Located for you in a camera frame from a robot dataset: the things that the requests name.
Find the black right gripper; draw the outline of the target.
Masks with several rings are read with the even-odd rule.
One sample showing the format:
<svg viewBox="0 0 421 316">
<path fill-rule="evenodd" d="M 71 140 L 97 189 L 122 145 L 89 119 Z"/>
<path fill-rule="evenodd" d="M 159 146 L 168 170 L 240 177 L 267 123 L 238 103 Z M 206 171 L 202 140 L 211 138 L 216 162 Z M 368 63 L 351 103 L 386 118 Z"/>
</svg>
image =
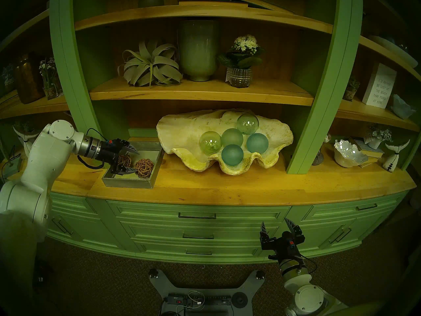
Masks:
<svg viewBox="0 0 421 316">
<path fill-rule="evenodd" d="M 283 260 L 298 260 L 298 258 L 301 258 L 297 245 L 303 243 L 302 230 L 288 218 L 285 218 L 285 222 L 291 235 L 269 238 L 264 222 L 261 223 L 260 229 L 261 249 L 274 251 L 273 255 L 268 255 L 268 259 L 276 260 L 279 263 Z"/>
</svg>

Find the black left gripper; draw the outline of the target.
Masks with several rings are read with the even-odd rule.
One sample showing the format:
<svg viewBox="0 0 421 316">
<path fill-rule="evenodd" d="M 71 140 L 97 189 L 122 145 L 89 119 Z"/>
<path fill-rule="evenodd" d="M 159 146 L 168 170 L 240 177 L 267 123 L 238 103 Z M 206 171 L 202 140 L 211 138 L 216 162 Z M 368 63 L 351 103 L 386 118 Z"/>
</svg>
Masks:
<svg viewBox="0 0 421 316">
<path fill-rule="evenodd" d="M 110 171 L 112 174 L 126 175 L 136 173 L 136 169 L 118 164 L 121 150 L 127 153 L 139 154 L 138 150 L 126 140 L 114 139 L 100 141 L 100 161 L 102 162 L 100 167 L 102 168 L 105 163 L 108 163 L 111 165 Z"/>
</svg>

